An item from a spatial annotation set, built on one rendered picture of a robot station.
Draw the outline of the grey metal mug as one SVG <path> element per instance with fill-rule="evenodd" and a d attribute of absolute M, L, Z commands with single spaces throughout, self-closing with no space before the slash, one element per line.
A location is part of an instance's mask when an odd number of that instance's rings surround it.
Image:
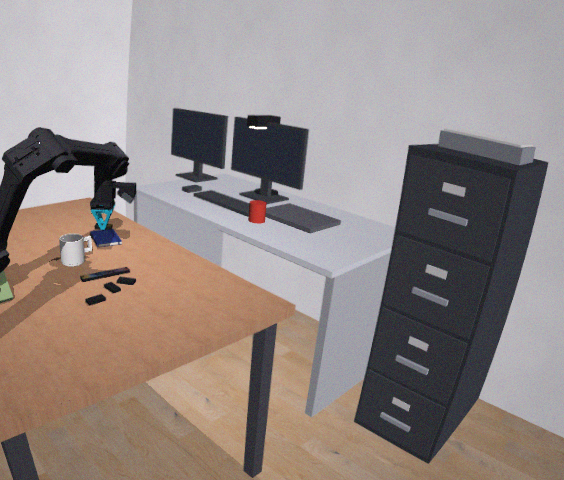
<path fill-rule="evenodd" d="M 87 241 L 88 248 L 85 252 L 92 251 L 92 238 L 83 238 L 80 234 L 66 234 L 59 238 L 61 262 L 65 266 L 78 266 L 85 262 L 84 241 Z"/>

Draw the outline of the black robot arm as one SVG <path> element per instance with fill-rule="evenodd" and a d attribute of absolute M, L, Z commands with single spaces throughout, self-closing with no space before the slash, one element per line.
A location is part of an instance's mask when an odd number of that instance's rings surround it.
<path fill-rule="evenodd" d="M 73 140 L 38 127 L 27 139 L 5 151 L 2 160 L 5 165 L 0 185 L 0 273 L 10 263 L 6 250 L 8 236 L 27 189 L 36 177 L 52 170 L 68 173 L 75 165 L 94 166 L 94 182 L 112 182 L 101 186 L 101 202 L 113 202 L 115 188 L 120 188 L 117 195 L 128 203 L 136 198 L 137 183 L 112 181 L 124 176 L 129 165 L 129 157 L 115 142 Z"/>

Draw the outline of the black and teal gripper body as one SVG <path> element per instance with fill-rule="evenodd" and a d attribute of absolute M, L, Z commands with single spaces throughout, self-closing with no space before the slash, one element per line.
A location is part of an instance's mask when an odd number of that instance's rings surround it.
<path fill-rule="evenodd" d="M 92 210 L 112 210 L 115 205 L 113 202 L 101 202 L 101 186 L 111 185 L 110 183 L 95 183 L 94 182 L 94 198 L 90 202 L 90 207 Z M 99 205 L 104 205 L 99 206 Z"/>

